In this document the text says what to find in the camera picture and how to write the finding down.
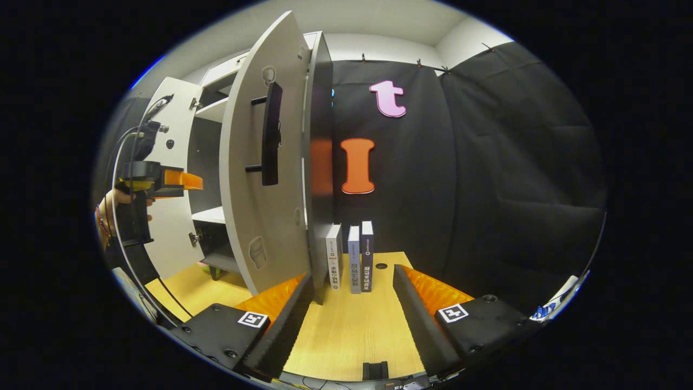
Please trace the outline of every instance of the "white wall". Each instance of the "white wall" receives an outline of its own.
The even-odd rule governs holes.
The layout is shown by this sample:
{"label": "white wall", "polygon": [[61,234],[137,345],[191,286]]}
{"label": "white wall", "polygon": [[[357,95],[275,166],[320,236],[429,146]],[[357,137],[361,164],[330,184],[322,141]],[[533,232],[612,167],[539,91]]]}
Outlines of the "white wall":
{"label": "white wall", "polygon": [[467,17],[444,36],[435,49],[445,66],[452,68],[488,50],[481,42],[494,47],[512,41],[510,37],[494,27],[474,17]]}
{"label": "white wall", "polygon": [[325,34],[332,61],[360,60],[361,53],[368,60],[384,60],[421,64],[440,68],[444,65],[432,46],[382,35]]}

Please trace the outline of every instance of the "black door handle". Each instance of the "black door handle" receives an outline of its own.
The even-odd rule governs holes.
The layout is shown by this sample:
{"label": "black door handle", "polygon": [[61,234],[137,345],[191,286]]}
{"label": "black door handle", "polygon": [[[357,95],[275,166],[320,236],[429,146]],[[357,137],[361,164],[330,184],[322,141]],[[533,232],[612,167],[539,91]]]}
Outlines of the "black door handle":
{"label": "black door handle", "polygon": [[262,185],[279,184],[279,154],[281,146],[281,122],[279,109],[283,90],[276,82],[270,83],[267,96],[252,99],[250,104],[265,103],[265,121],[262,129],[262,164],[247,165],[245,171],[262,172]]}

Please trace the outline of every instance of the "bracelet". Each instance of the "bracelet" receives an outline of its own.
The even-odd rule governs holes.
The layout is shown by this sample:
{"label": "bracelet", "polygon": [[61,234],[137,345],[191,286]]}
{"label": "bracelet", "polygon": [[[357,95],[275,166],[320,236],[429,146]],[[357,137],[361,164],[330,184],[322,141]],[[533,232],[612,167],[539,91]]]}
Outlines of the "bracelet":
{"label": "bracelet", "polygon": [[99,224],[99,227],[101,227],[101,230],[103,230],[103,232],[106,233],[106,235],[109,238],[112,237],[110,229],[107,229],[106,225],[103,223],[103,218],[101,216],[101,212],[98,209],[98,205],[96,205],[96,215],[98,216],[98,224]]}

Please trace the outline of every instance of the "black fabric backdrop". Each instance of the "black fabric backdrop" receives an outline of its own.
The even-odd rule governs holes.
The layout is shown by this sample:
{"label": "black fabric backdrop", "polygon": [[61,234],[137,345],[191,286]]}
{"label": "black fabric backdrop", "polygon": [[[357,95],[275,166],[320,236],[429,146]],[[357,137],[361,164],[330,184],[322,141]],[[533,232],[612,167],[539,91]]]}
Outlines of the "black fabric backdrop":
{"label": "black fabric backdrop", "polygon": [[587,265],[606,182],[597,138],[571,92],[521,45],[494,50],[440,76],[457,157],[442,280],[531,314]]}
{"label": "black fabric backdrop", "polygon": [[[587,265],[606,183],[565,85],[515,42],[494,50],[439,78],[401,62],[334,62],[335,218],[346,229],[372,220],[376,251],[404,251],[417,270],[529,315]],[[378,111],[368,87],[383,80],[404,89],[403,117]],[[370,194],[342,192],[349,138],[376,144]]]}
{"label": "black fabric backdrop", "polygon": [[[392,80],[404,94],[399,118],[378,111],[369,86]],[[440,278],[455,207],[455,149],[443,90],[434,71],[402,62],[335,61],[333,177],[335,220],[344,228],[373,221],[376,252],[404,251],[416,269]],[[375,142],[370,152],[369,194],[342,192],[349,138]]]}

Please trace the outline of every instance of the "hand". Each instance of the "hand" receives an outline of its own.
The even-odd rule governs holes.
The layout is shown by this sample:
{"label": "hand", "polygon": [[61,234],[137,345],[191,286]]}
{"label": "hand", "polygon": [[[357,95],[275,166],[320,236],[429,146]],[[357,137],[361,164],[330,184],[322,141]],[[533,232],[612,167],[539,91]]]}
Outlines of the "hand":
{"label": "hand", "polygon": [[[137,194],[132,195],[133,199],[137,198]],[[147,199],[147,207],[151,206],[154,204],[153,199]],[[116,228],[114,224],[114,219],[113,219],[113,209],[114,206],[117,207],[119,204],[130,204],[130,195],[126,194],[125,192],[122,192],[119,189],[112,189],[111,191],[108,191],[104,199],[99,203],[98,209],[99,212],[101,213],[101,216],[103,217],[103,223],[106,225],[106,228],[109,230],[110,235],[115,235]],[[151,221],[152,216],[147,215],[147,221]],[[102,234],[102,239],[104,242],[108,241],[108,237]]]}

